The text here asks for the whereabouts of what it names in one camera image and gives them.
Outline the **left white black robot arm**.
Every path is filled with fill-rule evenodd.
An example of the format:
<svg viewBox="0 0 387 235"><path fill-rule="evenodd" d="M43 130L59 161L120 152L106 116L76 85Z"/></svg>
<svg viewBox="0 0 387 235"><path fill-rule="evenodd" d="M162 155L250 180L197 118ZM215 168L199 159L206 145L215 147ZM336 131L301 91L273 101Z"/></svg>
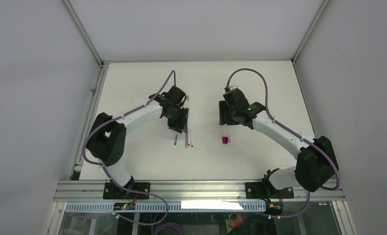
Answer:
<svg viewBox="0 0 387 235"><path fill-rule="evenodd" d="M183 105L187 95L173 85L168 92L152 94L148 101L119 115L100 113L84 142L83 153L90 152L96 164L106 170L107 176L116 182L114 192L121 199L133 193L134 178L124 163L126 137L150 121L166 118L168 128L176 133L188 132L189 109Z"/></svg>

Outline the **pink pen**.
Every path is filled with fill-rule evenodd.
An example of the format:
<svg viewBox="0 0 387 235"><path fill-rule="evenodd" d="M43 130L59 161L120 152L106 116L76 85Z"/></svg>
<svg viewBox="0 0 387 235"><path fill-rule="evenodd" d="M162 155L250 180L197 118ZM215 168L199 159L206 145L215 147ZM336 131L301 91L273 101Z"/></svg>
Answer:
<svg viewBox="0 0 387 235"><path fill-rule="evenodd" d="M190 142L189 142L189 132L187 131L185 133L185 148L188 149L188 147L190 146Z"/></svg>

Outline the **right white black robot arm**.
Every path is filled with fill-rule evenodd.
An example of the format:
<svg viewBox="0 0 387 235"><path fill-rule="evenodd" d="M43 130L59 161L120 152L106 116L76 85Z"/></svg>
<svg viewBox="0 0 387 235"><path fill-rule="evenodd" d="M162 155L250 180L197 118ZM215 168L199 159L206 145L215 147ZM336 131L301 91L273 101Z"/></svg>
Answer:
<svg viewBox="0 0 387 235"><path fill-rule="evenodd" d="M324 184L339 170L331 141L321 136L303 135L281 124L259 102L249 103L238 88L225 88L219 101L220 125L242 125L260 132L286 149L296 160L293 167L268 170L262 178L262 191L275 198L284 188L301 186L309 192Z"/></svg>

